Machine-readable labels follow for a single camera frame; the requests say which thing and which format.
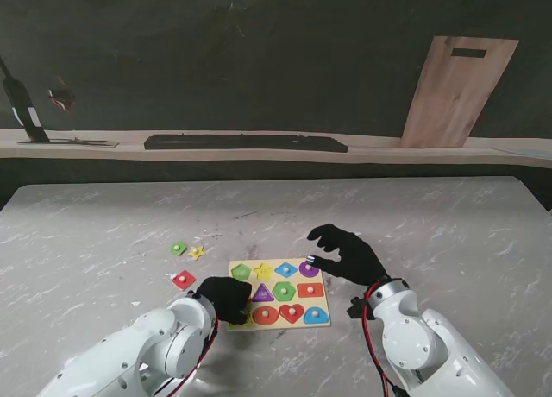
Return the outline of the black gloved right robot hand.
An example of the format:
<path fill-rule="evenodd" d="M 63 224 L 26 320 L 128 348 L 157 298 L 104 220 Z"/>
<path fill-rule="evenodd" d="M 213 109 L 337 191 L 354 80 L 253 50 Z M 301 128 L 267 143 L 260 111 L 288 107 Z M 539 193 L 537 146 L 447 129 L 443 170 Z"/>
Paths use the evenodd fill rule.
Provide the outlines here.
<path fill-rule="evenodd" d="M 339 261 L 334 261 L 309 255 L 306 261 L 314 268 L 364 287 L 371 287 L 376 282 L 389 279 L 372 247 L 355 233 L 333 224 L 325 224 L 313 229 L 307 239 L 316 241 L 318 248 L 324 252 L 337 250 L 340 258 Z"/>

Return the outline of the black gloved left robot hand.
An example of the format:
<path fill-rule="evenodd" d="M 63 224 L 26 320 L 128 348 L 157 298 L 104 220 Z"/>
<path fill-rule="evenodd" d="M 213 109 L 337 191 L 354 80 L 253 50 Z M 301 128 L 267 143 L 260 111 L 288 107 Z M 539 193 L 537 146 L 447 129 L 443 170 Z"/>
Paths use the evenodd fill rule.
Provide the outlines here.
<path fill-rule="evenodd" d="M 231 277 L 211 276 L 205 279 L 196 291 L 214 307 L 217 318 L 233 325 L 244 325 L 248 321 L 246 308 L 252 292 L 252 285 Z"/>

